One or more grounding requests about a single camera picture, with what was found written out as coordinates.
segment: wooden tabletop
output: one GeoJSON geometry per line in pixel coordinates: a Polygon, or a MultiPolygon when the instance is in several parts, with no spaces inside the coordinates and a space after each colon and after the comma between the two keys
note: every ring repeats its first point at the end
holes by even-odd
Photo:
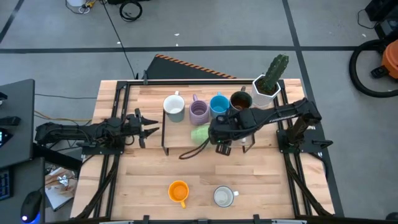
{"type": "MultiPolygon", "coordinates": [[[[95,106],[93,123],[111,116],[117,81],[102,81],[95,106]]],[[[285,79],[289,103],[304,97],[299,79],[285,79]]],[[[132,86],[127,114],[140,108],[141,114],[159,124],[146,126],[162,127],[163,100],[180,91],[186,107],[192,102],[192,94],[209,102],[217,91],[229,97],[240,90],[239,85],[156,85],[132,86]]],[[[138,141],[126,146],[120,158],[118,179],[113,202],[113,220],[142,220],[150,215],[152,220],[175,219],[252,219],[293,218],[292,202],[283,155],[279,152],[275,131],[277,124],[268,124],[256,133],[256,144],[247,153],[233,149],[230,156],[217,154],[211,147],[196,157],[181,161],[178,156],[191,147],[171,147],[166,156],[161,147],[162,130],[146,140],[146,149],[140,149],[138,141]],[[167,190],[175,180],[185,181],[190,188],[184,210],[179,203],[169,199],[167,190]],[[220,208],[213,201],[213,192],[220,185],[227,185],[237,196],[228,208],[220,208]]],[[[322,162],[301,154],[307,187],[323,207],[333,213],[331,197],[322,162]]],[[[103,156],[89,160],[80,172],[71,217],[78,215],[98,188],[103,156]]],[[[300,211],[304,214],[303,200],[296,186],[300,211]]],[[[105,192],[101,214],[104,215],[108,192],[105,192]]]]}

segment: white pot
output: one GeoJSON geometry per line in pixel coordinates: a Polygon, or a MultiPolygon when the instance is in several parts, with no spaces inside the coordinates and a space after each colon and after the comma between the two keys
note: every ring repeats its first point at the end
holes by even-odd
{"type": "Polygon", "coordinates": [[[278,93],[280,92],[280,86],[279,83],[276,83],[277,85],[277,90],[276,92],[270,96],[270,95],[265,95],[265,94],[261,94],[258,92],[257,87],[256,87],[256,81],[259,78],[264,77],[265,75],[260,75],[259,77],[257,77],[252,83],[252,87],[251,87],[251,98],[253,99],[253,105],[257,106],[257,107],[263,107],[263,106],[267,106],[268,104],[270,104],[274,98],[278,95],[278,93]]]}

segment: orange and black striped tape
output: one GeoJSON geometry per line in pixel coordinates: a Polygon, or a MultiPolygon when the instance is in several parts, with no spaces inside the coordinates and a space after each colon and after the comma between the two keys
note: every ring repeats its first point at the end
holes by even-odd
{"type": "Polygon", "coordinates": [[[195,65],[195,64],[189,63],[189,62],[184,62],[183,60],[172,58],[172,57],[169,57],[169,56],[166,56],[166,55],[157,54],[155,57],[166,59],[166,60],[169,60],[169,61],[175,62],[175,63],[180,63],[182,65],[189,66],[189,67],[192,67],[192,68],[195,68],[195,69],[199,69],[199,70],[202,70],[204,72],[209,72],[209,73],[221,76],[221,77],[236,78],[236,77],[233,77],[232,75],[228,75],[228,74],[225,74],[225,73],[222,73],[222,72],[217,72],[217,71],[214,71],[212,69],[205,68],[205,67],[202,67],[200,65],[195,65]]]}

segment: orange mug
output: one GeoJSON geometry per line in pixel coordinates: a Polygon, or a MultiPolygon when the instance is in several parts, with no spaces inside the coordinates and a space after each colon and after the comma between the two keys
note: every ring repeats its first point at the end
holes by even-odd
{"type": "Polygon", "coordinates": [[[169,197],[173,202],[180,202],[182,208],[185,208],[185,199],[189,194],[188,184],[182,180],[174,181],[169,187],[169,197]]]}

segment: purple mug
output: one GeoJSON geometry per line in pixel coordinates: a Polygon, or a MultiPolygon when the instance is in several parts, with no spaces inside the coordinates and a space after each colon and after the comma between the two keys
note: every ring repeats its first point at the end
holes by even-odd
{"type": "Polygon", "coordinates": [[[209,106],[205,101],[198,100],[196,94],[193,95],[193,102],[189,106],[189,118],[193,125],[209,122],[209,106]]]}

